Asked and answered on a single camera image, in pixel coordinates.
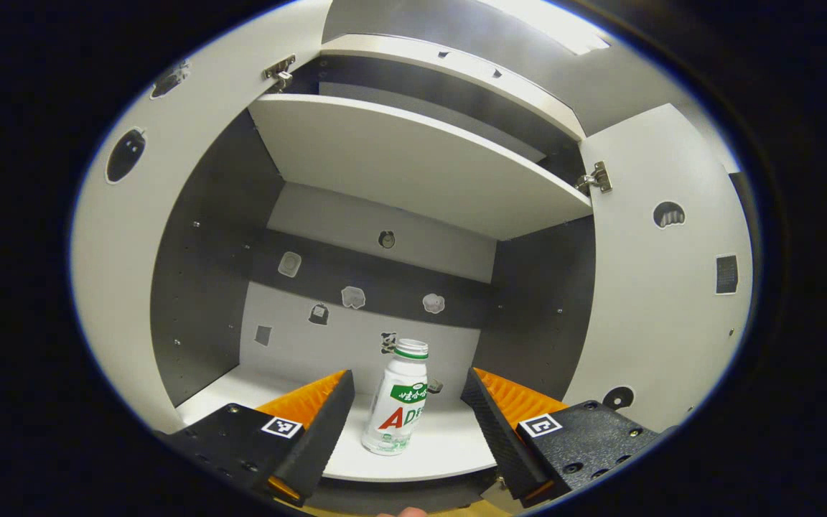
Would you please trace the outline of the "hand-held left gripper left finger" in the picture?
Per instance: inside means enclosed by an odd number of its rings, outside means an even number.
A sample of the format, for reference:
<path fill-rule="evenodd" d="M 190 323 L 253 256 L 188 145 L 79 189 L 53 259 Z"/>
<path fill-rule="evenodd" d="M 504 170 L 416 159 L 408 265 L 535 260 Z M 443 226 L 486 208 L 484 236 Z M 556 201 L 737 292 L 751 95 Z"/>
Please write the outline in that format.
<path fill-rule="evenodd" d="M 250 408 L 227 403 L 174 433 L 168 448 L 223 483 L 302 507 L 319 484 L 355 399 L 344 369 Z"/>

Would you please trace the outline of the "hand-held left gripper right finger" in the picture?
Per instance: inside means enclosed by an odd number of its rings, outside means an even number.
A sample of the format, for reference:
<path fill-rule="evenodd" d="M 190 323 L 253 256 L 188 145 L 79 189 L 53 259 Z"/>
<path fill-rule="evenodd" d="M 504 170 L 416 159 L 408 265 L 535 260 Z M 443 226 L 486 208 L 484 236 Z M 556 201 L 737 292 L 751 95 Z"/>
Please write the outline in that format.
<path fill-rule="evenodd" d="M 663 438 L 605 403 L 568 406 L 480 368 L 462 401 L 473 411 L 509 494 L 524 508 L 583 490 Z"/>

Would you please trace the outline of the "white green drink bottle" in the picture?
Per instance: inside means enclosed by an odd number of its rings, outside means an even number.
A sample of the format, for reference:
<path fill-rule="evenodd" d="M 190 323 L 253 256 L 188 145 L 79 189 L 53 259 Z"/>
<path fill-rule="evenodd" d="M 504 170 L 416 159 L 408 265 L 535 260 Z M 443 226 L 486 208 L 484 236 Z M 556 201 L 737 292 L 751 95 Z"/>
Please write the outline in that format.
<path fill-rule="evenodd" d="M 422 341 L 401 338 L 395 344 L 360 439 L 371 454 L 394 456 L 407 449 L 429 395 L 427 359 Z"/>

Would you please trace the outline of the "white cabinet door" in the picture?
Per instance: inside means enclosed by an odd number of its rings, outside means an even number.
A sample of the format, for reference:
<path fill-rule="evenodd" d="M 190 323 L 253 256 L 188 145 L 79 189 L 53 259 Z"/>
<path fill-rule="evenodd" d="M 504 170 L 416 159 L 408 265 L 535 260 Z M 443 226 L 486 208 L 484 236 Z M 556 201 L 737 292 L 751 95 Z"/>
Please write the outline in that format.
<path fill-rule="evenodd" d="M 592 187 L 595 266 L 587 336 L 564 401 L 604 401 L 653 431 L 713 390 L 744 332 L 754 284 L 747 218 L 721 160 L 671 104 L 597 132 L 579 149 L 603 164 Z"/>
<path fill-rule="evenodd" d="M 152 84 L 106 132 L 73 212 L 73 300 L 90 349 L 126 406 L 151 431 L 183 420 L 152 350 L 152 275 L 165 223 L 218 134 L 273 80 L 263 72 L 318 56 L 332 0 L 294 0 L 188 53 L 188 76 L 163 97 Z"/>

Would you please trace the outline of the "white cabinet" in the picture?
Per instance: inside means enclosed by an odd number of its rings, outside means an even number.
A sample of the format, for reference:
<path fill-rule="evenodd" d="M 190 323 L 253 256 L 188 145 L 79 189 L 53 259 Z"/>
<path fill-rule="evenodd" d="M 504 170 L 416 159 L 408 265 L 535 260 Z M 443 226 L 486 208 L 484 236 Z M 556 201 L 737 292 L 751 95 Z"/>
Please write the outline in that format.
<path fill-rule="evenodd" d="M 574 109 L 585 134 L 603 129 L 568 50 L 470 55 L 501 65 Z M 291 66 L 284 94 L 357 99 L 446 122 L 502 145 L 572 183 L 577 141 L 499 95 L 443 73 L 367 57 L 316 56 Z M 562 399 L 589 326 L 595 266 L 589 215 L 495 240 L 399 208 L 286 181 L 243 109 L 210 145 L 175 203 L 151 295 L 154 353 L 180 410 L 223 381 L 285 389 L 332 371 L 354 373 L 370 403 L 398 337 L 430 344 L 433 390 L 407 467 L 364 467 L 377 456 L 347 420 L 308 504 L 377 513 L 411 498 L 427 511 L 469 506 L 489 487 L 492 455 L 439 452 L 451 431 L 479 431 L 463 405 L 472 366 Z"/>

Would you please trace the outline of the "metal door hinge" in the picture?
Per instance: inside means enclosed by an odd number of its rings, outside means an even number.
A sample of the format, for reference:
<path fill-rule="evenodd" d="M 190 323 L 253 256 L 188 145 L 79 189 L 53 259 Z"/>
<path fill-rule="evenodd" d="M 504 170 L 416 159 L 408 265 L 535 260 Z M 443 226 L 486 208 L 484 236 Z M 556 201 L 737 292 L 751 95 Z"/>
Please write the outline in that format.
<path fill-rule="evenodd" d="M 268 91 L 283 93 L 292 84 L 293 75 L 289 72 L 289 69 L 295 62 L 296 55 L 289 55 L 263 69 L 262 78 L 270 81 L 270 86 L 267 88 Z"/>
<path fill-rule="evenodd" d="M 611 191 L 613 187 L 604 161 L 595 162 L 593 171 L 579 177 L 574 187 L 587 197 L 591 196 L 593 187 L 597 187 L 601 192 Z"/>

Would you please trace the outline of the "white cabinet shelf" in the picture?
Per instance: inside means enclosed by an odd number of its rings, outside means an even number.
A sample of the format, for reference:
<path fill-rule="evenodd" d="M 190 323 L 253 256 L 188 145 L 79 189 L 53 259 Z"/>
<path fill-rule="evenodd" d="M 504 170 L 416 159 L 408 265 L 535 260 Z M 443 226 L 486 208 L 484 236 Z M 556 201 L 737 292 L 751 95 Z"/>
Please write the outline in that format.
<path fill-rule="evenodd" d="M 248 106 L 286 181 L 510 240 L 587 217 L 587 196 L 502 145 L 404 109 L 269 94 Z"/>

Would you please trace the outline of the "long ceiling light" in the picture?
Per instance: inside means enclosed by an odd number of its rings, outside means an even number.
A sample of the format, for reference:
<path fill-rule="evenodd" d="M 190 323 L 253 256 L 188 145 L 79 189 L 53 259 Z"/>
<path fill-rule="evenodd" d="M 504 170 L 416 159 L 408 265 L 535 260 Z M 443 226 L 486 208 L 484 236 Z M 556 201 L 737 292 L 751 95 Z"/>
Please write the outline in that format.
<path fill-rule="evenodd" d="M 588 55 L 594 50 L 610 48 L 610 43 L 602 38 L 600 29 L 547 0 L 478 1 L 545 34 L 572 55 Z"/>

